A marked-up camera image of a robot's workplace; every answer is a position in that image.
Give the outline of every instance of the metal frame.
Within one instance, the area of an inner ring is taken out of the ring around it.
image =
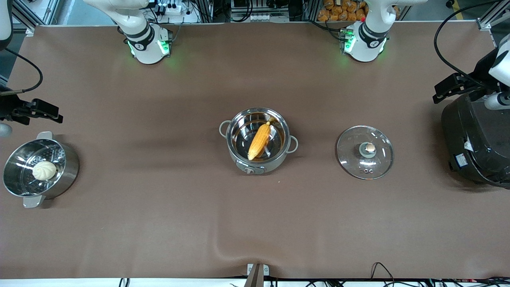
[[[494,25],[497,25],[506,19],[510,18],[510,13],[505,13],[505,10],[510,6],[510,0],[495,3],[492,7],[478,18],[478,27],[480,30],[490,30]]]

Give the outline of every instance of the brown table cloth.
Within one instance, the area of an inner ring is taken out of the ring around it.
[[[396,23],[371,63],[309,23],[183,26],[155,65],[133,59],[115,27],[38,27],[20,53],[44,82],[22,98],[58,105],[64,123],[13,124],[0,161],[51,130],[81,167],[43,208],[2,188],[0,277],[223,277],[264,262],[278,277],[366,278],[375,261],[395,277],[508,275],[510,193],[448,170],[445,104],[431,99],[453,72],[434,52],[438,25]],[[440,47],[468,72],[494,48],[474,22],[446,25]],[[36,81],[16,61],[9,86]],[[254,106],[299,139],[264,176],[238,170],[218,134]],[[391,140],[383,178],[339,165],[337,138],[354,125]]]

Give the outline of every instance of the snack package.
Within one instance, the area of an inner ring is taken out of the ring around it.
[[[365,11],[363,9],[358,9],[356,11],[356,20],[361,21],[361,19],[365,18]]]
[[[332,15],[337,15],[337,16],[338,16],[338,15],[342,14],[342,12],[343,12],[343,9],[342,9],[342,7],[341,7],[341,6],[334,6],[334,7],[331,9],[331,14],[332,14]]]
[[[355,13],[348,13],[347,14],[347,21],[356,21],[356,14]]]
[[[323,0],[322,3],[324,4],[324,8],[331,10],[335,6],[334,0]]]
[[[344,11],[347,10],[349,13],[353,13],[356,11],[356,8],[358,7],[358,3],[350,0],[343,0],[342,1],[342,9]]]
[[[322,9],[319,11],[319,15],[317,16],[317,21],[326,22],[329,19],[329,11],[326,9]]]
[[[346,21],[347,20],[347,11],[343,11],[342,14],[338,15],[338,21]]]

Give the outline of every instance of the pot lid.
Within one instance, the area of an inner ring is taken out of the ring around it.
[[[378,129],[355,126],[340,135],[337,157],[340,165],[351,175],[361,179],[376,179],[391,169],[393,147]]]

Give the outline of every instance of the corn cob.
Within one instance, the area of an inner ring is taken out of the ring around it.
[[[269,133],[271,131],[270,126],[271,122],[266,122],[265,125],[261,125],[259,127],[259,130],[255,134],[255,137],[250,144],[250,149],[248,150],[248,160],[253,160],[259,156],[267,143],[269,143]]]

